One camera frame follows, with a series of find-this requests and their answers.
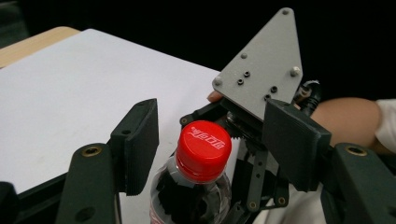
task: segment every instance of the skin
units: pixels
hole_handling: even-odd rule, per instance
[[[221,94],[212,91],[209,102],[221,99]],[[331,145],[353,143],[368,147],[377,154],[392,154],[375,137],[375,131],[381,124],[381,111],[376,102],[345,97],[321,102],[311,118],[332,133]]]

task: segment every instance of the plastic bottle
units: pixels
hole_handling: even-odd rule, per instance
[[[231,148],[230,135],[217,123],[185,126],[175,153],[153,178],[150,223],[221,223],[231,203],[224,171]]]

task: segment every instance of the triangular metal plate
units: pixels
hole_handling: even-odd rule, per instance
[[[263,120],[266,98],[291,103],[302,78],[294,12],[285,7],[227,64],[212,85],[225,98]]]

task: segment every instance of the red bottle cap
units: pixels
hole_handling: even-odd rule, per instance
[[[186,125],[177,146],[177,166],[189,179],[206,182],[217,178],[231,153],[231,137],[217,123],[197,120]]]

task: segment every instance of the wooden table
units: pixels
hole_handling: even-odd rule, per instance
[[[79,30],[60,26],[2,48],[0,49],[0,68],[78,33]]]

